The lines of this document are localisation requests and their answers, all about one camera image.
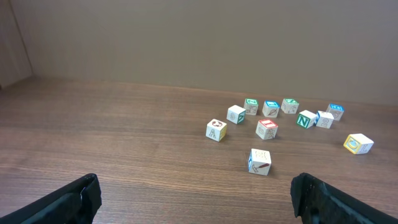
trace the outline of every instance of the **green block face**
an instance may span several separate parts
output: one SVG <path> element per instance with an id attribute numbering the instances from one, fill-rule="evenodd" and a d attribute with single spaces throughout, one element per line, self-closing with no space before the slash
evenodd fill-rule
<path id="1" fill-rule="evenodd" d="M 298 124 L 299 126 L 303 127 L 303 128 L 309 128 L 309 124 L 310 124 L 310 118 L 299 114 L 297 116 L 297 120 L 296 120 L 296 124 Z"/>
<path id="2" fill-rule="evenodd" d="M 295 101 L 294 99 L 285 99 L 285 101 L 286 101 L 288 104 L 298 104 L 298 102 Z"/>
<path id="3" fill-rule="evenodd" d="M 244 120 L 244 115 L 245 115 L 245 114 L 246 114 L 245 111 L 242 112 L 241 114 L 239 114 L 239 116 L 238 116 L 238 124 Z"/>
<path id="4" fill-rule="evenodd" d="M 257 102 L 257 100 L 255 100 L 255 99 L 249 99 L 249 98 L 246 99 L 246 103 L 247 103 L 247 104 L 252 104 L 252 105 L 258 105 L 258 104 L 259 104 L 259 103 Z"/>

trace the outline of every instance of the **alphabet block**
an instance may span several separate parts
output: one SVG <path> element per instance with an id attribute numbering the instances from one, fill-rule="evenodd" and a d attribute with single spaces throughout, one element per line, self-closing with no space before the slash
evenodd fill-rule
<path id="1" fill-rule="evenodd" d="M 276 101 L 266 100 L 262 107 L 262 113 L 268 118 L 276 118 L 278 116 L 279 108 L 280 106 Z"/>
<path id="2" fill-rule="evenodd" d="M 287 114 L 295 114 L 299 108 L 299 103 L 294 99 L 284 99 L 282 102 L 282 111 Z"/>
<path id="3" fill-rule="evenodd" d="M 303 128 L 309 128 L 313 126 L 315 118 L 317 118 L 315 113 L 311 113 L 307 110 L 301 111 L 297 116 L 296 124 Z"/>
<path id="4" fill-rule="evenodd" d="M 232 106 L 228 108 L 226 119 L 232 123 L 239 124 L 244 120 L 246 110 L 240 106 Z"/>
<path id="5" fill-rule="evenodd" d="M 271 155 L 269 151 L 251 149 L 248 168 L 252 174 L 268 175 L 271 168 Z"/>
<path id="6" fill-rule="evenodd" d="M 275 122 L 269 119 L 263 119 L 257 123 L 256 134 L 263 140 L 273 139 L 275 138 L 277 130 L 278 125 L 275 124 Z"/>
<path id="7" fill-rule="evenodd" d="M 343 145 L 353 154 L 364 154 L 371 150 L 373 143 L 363 134 L 350 134 Z"/>
<path id="8" fill-rule="evenodd" d="M 318 111 L 317 118 L 315 118 L 315 125 L 321 128 L 330 128 L 333 122 L 333 115 L 328 112 Z"/>
<path id="9" fill-rule="evenodd" d="M 339 121 L 343 116 L 344 108 L 343 106 L 334 105 L 333 103 L 330 103 L 328 109 L 326 109 L 326 112 L 329 112 L 333 115 L 334 121 Z"/>
<path id="10" fill-rule="evenodd" d="M 212 119 L 206 128 L 206 136 L 214 141 L 221 141 L 226 134 L 226 123 Z"/>
<path id="11" fill-rule="evenodd" d="M 243 108 L 246 109 L 246 114 L 256 115 L 259 108 L 259 102 L 255 99 L 245 99 Z"/>

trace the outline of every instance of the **blue block face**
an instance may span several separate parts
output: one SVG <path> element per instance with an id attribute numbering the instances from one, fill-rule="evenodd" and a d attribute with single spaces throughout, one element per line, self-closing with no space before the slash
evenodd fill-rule
<path id="1" fill-rule="evenodd" d="M 344 111 L 343 106 L 334 105 L 333 103 L 330 104 L 330 108 L 333 109 L 333 110 L 341 110 L 341 111 Z"/>
<path id="2" fill-rule="evenodd" d="M 314 122 L 315 125 L 318 123 L 319 117 L 320 117 L 320 114 L 319 114 L 319 112 L 317 112 L 317 117 L 315 118 L 315 122 Z"/>
<path id="3" fill-rule="evenodd" d="M 252 162 L 252 157 L 251 157 L 251 152 L 250 152 L 250 157 L 249 157 L 249 162 L 248 162 L 248 168 L 250 170 L 251 167 L 251 162 Z"/>
<path id="4" fill-rule="evenodd" d="M 266 105 L 268 107 L 275 107 L 275 108 L 280 107 L 279 104 L 276 101 L 266 101 Z"/>

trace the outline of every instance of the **wood grain surface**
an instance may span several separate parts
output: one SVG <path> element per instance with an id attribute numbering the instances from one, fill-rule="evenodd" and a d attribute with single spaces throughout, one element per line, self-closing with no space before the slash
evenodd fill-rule
<path id="1" fill-rule="evenodd" d="M 131 83 L 29 78 L 0 92 L 0 217 L 94 172 L 103 205 L 95 223 L 301 223 L 290 182 L 308 172 L 398 218 L 398 107 L 341 103 L 331 129 L 303 129 L 296 114 L 273 119 L 277 137 L 255 134 L 263 116 L 226 120 L 244 99 L 282 97 Z M 328 101 L 296 98 L 302 110 Z M 213 118 L 221 142 L 205 137 Z M 348 134 L 375 144 L 343 147 Z M 268 176 L 250 174 L 251 148 L 270 151 Z"/>

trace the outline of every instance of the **block face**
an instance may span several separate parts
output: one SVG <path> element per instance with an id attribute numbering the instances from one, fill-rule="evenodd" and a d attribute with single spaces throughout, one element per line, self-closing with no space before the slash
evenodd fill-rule
<path id="1" fill-rule="evenodd" d="M 341 105 L 335 105 L 335 104 L 333 104 L 333 103 L 330 103 L 329 106 L 330 106 L 330 108 L 333 109 L 333 110 L 344 111 L 344 108 L 343 108 L 343 106 L 341 106 Z"/>
<path id="2" fill-rule="evenodd" d="M 266 100 L 266 105 L 267 105 L 268 107 L 280 108 L 278 102 L 276 102 L 276 101 L 268 101 L 268 100 Z"/>
<path id="3" fill-rule="evenodd" d="M 295 114 L 299 108 L 299 103 L 294 99 L 284 99 L 282 102 L 282 111 L 287 114 Z"/>
<path id="4" fill-rule="evenodd" d="M 263 140 L 273 139 L 277 130 L 277 124 L 269 119 L 264 119 L 257 123 L 256 134 Z"/>
<path id="5" fill-rule="evenodd" d="M 206 128 L 206 137 L 220 141 L 226 134 L 226 123 L 212 119 Z"/>
<path id="6" fill-rule="evenodd" d="M 248 169 L 252 174 L 268 175 L 271 168 L 271 155 L 269 151 L 251 149 Z"/>
<path id="7" fill-rule="evenodd" d="M 239 124 L 244 120 L 246 110 L 240 106 L 232 106 L 228 108 L 226 119 L 234 124 Z"/>
<path id="8" fill-rule="evenodd" d="M 246 98 L 246 101 L 245 101 L 247 104 L 250 104 L 250 105 L 258 105 L 259 104 L 259 102 L 257 101 L 257 100 L 255 100 L 255 99 L 249 99 L 249 98 Z"/>
<path id="9" fill-rule="evenodd" d="M 318 111 L 317 117 L 315 118 L 315 125 L 321 128 L 330 128 L 334 118 L 331 113 Z"/>
<path id="10" fill-rule="evenodd" d="M 301 126 L 303 128 L 309 128 L 310 120 L 311 120 L 310 118 L 308 118 L 302 114 L 298 114 L 296 124 L 298 124 L 299 126 Z"/>
<path id="11" fill-rule="evenodd" d="M 334 105 L 330 103 L 326 112 L 329 112 L 333 115 L 335 121 L 339 121 L 344 113 L 344 108 L 341 105 Z"/>
<path id="12" fill-rule="evenodd" d="M 220 140 L 225 136 L 225 134 L 226 134 L 226 126 L 221 130 Z"/>
<path id="13" fill-rule="evenodd" d="M 307 110 L 301 111 L 297 116 L 296 124 L 298 124 L 303 128 L 312 127 L 316 117 L 317 117 L 316 114 L 311 113 Z"/>
<path id="14" fill-rule="evenodd" d="M 245 99 L 243 108 L 248 115 L 256 115 L 259 108 L 259 103 L 255 99 Z"/>
<path id="15" fill-rule="evenodd" d="M 246 114 L 245 111 L 243 111 L 241 114 L 239 114 L 239 116 L 238 116 L 238 124 L 244 120 L 244 115 L 245 114 Z"/>
<path id="16" fill-rule="evenodd" d="M 262 113 L 267 118 L 276 118 L 279 112 L 279 104 L 276 101 L 265 101 L 262 107 Z"/>
<path id="17" fill-rule="evenodd" d="M 291 104 L 291 105 L 298 105 L 299 103 L 295 101 L 294 99 L 284 99 L 286 103 Z"/>
<path id="18" fill-rule="evenodd" d="M 363 134 L 350 134 L 343 145 L 353 154 L 364 154 L 369 152 L 373 144 L 373 141 Z"/>

